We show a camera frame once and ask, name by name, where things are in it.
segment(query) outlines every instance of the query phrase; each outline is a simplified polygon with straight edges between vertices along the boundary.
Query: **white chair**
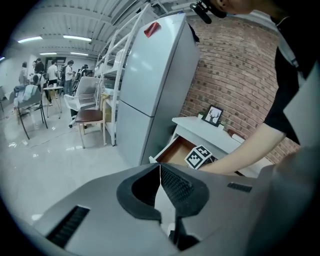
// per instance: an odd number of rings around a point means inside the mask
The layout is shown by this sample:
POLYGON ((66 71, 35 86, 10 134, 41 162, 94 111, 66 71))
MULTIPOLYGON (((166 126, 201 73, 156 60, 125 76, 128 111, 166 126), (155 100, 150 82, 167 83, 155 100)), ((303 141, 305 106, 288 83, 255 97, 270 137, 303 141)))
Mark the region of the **white chair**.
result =
MULTIPOLYGON (((96 93, 99 85, 99 78, 83 76, 75 92, 75 96, 65 94, 64 101, 70 110, 80 111, 80 109, 88 109, 96 106, 96 93)), ((69 124, 71 128, 75 123, 75 115, 71 115, 72 121, 69 124)))

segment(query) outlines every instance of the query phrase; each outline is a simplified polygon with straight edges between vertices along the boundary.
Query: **black vent grille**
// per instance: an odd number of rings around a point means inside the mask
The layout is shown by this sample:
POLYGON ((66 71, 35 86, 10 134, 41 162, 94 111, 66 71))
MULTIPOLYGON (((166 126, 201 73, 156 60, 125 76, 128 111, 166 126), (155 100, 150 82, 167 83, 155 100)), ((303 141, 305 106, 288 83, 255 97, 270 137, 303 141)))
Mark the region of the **black vent grille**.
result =
POLYGON ((194 191, 191 182, 161 165, 161 184, 173 205, 186 200, 194 191))
POLYGON ((46 238, 64 248, 89 211, 88 208, 76 206, 46 238))
POLYGON ((234 189, 234 190, 240 190, 243 192, 247 192, 249 193, 252 189, 252 186, 247 186, 247 185, 242 185, 242 184, 238 184, 238 183, 234 183, 234 182, 230 182, 227 185, 228 188, 234 189))

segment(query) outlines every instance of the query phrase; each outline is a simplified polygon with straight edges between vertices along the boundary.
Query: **ceiling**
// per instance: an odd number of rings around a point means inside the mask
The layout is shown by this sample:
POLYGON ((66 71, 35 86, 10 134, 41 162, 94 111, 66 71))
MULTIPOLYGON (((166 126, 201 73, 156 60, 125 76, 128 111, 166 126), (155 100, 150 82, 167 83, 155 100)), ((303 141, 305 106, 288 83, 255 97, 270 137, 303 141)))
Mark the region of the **ceiling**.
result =
POLYGON ((56 52, 66 56, 70 52, 86 53, 89 59, 97 59, 113 33, 147 2, 153 6, 147 13, 150 22, 178 11, 194 14, 189 5, 196 0, 41 0, 12 33, 9 46, 28 49, 35 54, 56 52), (92 41, 65 39, 63 35, 92 41), (43 40, 17 43, 37 36, 43 40))

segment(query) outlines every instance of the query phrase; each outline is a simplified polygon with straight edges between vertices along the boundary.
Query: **drawer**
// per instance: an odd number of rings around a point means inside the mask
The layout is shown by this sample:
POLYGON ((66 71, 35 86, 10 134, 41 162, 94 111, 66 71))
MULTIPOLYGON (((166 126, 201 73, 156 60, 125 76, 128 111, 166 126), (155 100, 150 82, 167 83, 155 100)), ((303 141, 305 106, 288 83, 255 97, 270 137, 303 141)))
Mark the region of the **drawer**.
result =
POLYGON ((185 162, 186 156, 196 147, 193 143, 181 136, 175 137, 159 154, 150 156, 150 163, 172 163, 188 166, 185 162))

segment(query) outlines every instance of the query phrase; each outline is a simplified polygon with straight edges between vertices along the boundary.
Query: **deer picture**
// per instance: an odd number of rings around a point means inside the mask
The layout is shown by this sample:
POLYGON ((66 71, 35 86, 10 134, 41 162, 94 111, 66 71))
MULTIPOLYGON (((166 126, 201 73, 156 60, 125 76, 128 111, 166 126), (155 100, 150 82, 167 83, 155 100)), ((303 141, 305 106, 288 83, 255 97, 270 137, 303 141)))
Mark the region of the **deer picture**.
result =
POLYGON ((209 122, 209 123, 217 123, 218 119, 219 119, 219 116, 221 114, 221 111, 219 109, 210 109, 207 117, 206 117, 206 120, 209 122))

